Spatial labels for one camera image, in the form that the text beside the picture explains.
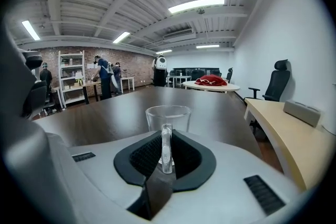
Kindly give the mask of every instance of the fluorescent light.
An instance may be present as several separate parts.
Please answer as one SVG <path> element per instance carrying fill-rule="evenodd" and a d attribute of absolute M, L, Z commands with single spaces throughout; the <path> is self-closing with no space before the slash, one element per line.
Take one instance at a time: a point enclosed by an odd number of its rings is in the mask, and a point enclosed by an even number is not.
<path fill-rule="evenodd" d="M 196 46 L 196 49 L 205 49 L 205 48 L 218 48 L 219 45 L 204 45 L 204 46 Z"/>
<path fill-rule="evenodd" d="M 40 40 L 39 36 L 36 34 L 32 25 L 30 24 L 30 22 L 28 20 L 23 21 L 22 24 L 27 29 L 28 33 L 30 33 L 31 37 L 34 40 Z"/>
<path fill-rule="evenodd" d="M 197 7 L 209 6 L 209 5 L 219 5 L 219 4 L 224 4 L 224 0 L 193 0 L 187 3 L 183 3 L 177 6 L 171 7 L 168 10 L 171 13 L 175 13 L 175 12 L 180 12 L 185 9 L 197 8 Z"/>
<path fill-rule="evenodd" d="M 156 54 L 164 54 L 165 52 L 172 52 L 172 50 L 163 50 L 163 51 L 158 51 Z"/>
<path fill-rule="evenodd" d="M 122 33 L 119 37 L 117 37 L 113 43 L 119 43 L 120 41 L 122 41 L 126 36 L 128 36 L 130 33 L 128 32 L 124 32 Z"/>

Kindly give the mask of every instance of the gray box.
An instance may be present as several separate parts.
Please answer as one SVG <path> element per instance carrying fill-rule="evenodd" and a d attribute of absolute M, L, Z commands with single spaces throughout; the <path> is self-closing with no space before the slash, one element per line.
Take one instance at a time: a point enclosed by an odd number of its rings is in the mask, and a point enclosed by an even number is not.
<path fill-rule="evenodd" d="M 294 100 L 288 100 L 285 102 L 284 112 L 308 123 L 313 127 L 317 126 L 321 117 L 321 111 L 317 108 L 307 106 Z"/>

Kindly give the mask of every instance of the wooden floor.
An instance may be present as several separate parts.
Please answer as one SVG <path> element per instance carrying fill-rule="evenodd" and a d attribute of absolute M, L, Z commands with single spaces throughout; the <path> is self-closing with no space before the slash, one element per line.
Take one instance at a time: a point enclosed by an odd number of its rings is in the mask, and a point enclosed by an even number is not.
<path fill-rule="evenodd" d="M 137 87 L 135 89 L 135 91 L 141 91 L 141 90 L 145 89 L 146 87 L 153 87 L 153 86 Z M 124 94 L 128 94 L 130 92 L 133 92 L 133 91 L 132 90 L 129 91 L 128 89 L 124 90 Z M 239 109 L 239 111 L 242 113 L 242 116 L 244 116 L 246 107 L 245 107 L 243 101 L 233 92 L 228 92 L 227 95 L 229 95 L 232 98 L 232 100 L 234 101 L 234 104 Z M 96 102 L 94 97 L 90 97 L 89 101 L 90 101 L 90 103 Z M 85 103 L 83 101 L 79 102 L 79 103 L 72 104 L 72 105 L 68 105 L 66 109 L 67 110 L 74 109 L 74 108 L 77 108 L 77 107 L 82 106 L 82 105 L 85 105 Z M 33 118 L 33 120 L 43 118 L 43 117 L 44 116 L 41 113 L 41 116 L 36 116 L 36 117 Z M 262 130 L 258 129 L 257 132 L 258 132 L 257 135 L 265 136 L 265 134 Z M 260 142 L 260 141 L 257 140 L 257 142 L 258 142 L 258 145 L 260 147 L 260 151 L 262 153 L 264 161 L 267 164 L 269 164 L 270 166 L 272 166 L 273 168 L 275 168 L 276 170 L 283 173 L 280 162 L 279 162 L 279 159 L 278 159 L 271 143 L 268 140 L 265 140 L 263 142 Z"/>

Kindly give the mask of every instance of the white wall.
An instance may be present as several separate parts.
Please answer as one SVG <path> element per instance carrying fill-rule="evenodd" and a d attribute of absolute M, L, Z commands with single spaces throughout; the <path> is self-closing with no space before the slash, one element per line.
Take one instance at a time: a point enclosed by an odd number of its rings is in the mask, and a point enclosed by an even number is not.
<path fill-rule="evenodd" d="M 227 70 L 232 67 L 230 62 L 231 52 L 198 52 L 174 56 L 165 56 L 167 59 L 167 71 L 174 68 L 214 67 L 219 68 L 222 76 L 226 76 Z"/>
<path fill-rule="evenodd" d="M 248 87 L 265 94 L 274 63 L 289 59 L 292 77 L 282 101 L 296 101 L 327 110 L 336 106 L 335 33 L 320 0 L 262 0 L 235 43 L 235 83 L 242 97 Z"/>

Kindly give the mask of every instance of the glass cup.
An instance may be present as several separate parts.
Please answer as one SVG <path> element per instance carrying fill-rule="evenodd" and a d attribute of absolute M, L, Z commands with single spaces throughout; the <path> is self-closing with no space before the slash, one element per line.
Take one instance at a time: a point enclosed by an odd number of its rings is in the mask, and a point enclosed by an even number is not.
<path fill-rule="evenodd" d="M 162 172 L 170 174 L 173 171 L 173 159 L 170 140 L 172 130 L 187 132 L 189 129 L 191 109 L 181 105 L 153 106 L 146 110 L 148 128 L 150 131 L 161 130 L 162 135 Z"/>

